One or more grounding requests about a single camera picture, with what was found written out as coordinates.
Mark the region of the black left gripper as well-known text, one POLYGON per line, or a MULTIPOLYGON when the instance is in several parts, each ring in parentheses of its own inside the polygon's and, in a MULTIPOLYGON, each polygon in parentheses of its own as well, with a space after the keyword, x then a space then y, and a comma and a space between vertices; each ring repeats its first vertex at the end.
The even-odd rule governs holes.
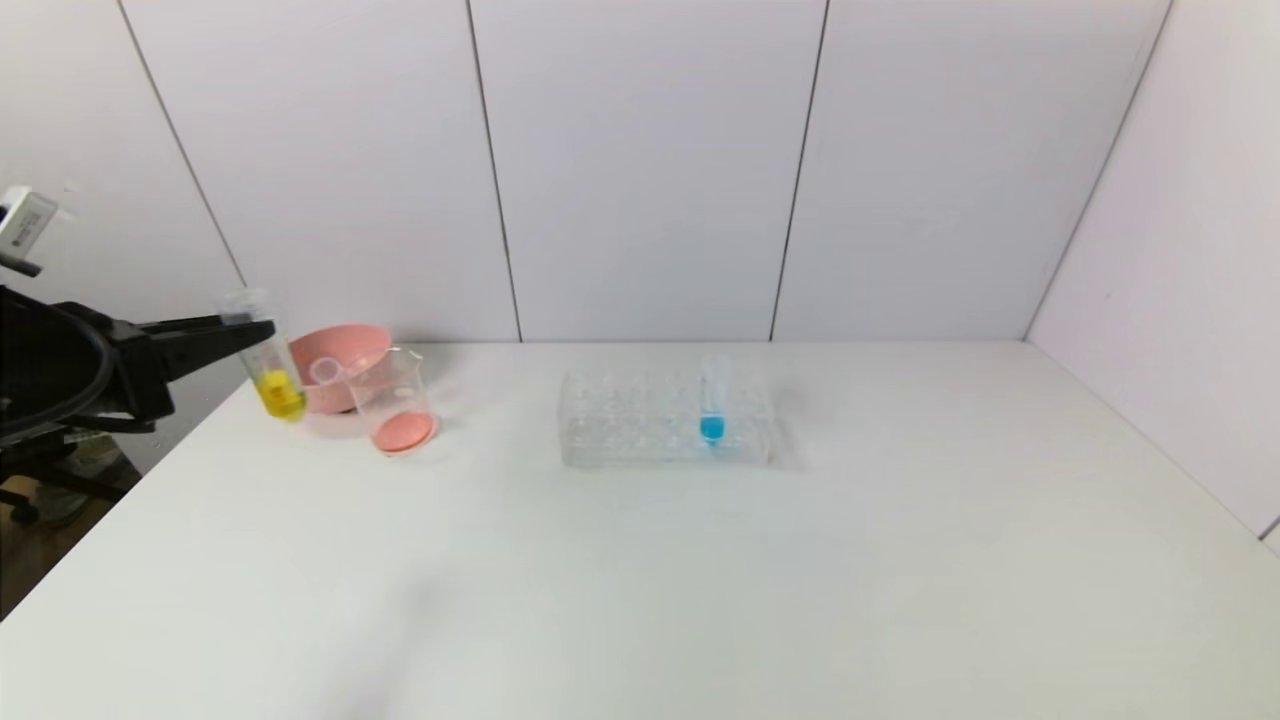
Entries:
POLYGON ((219 315, 133 327, 4 287, 3 432, 150 433, 157 419, 174 411, 168 382, 275 333, 271 320, 227 324, 219 315))

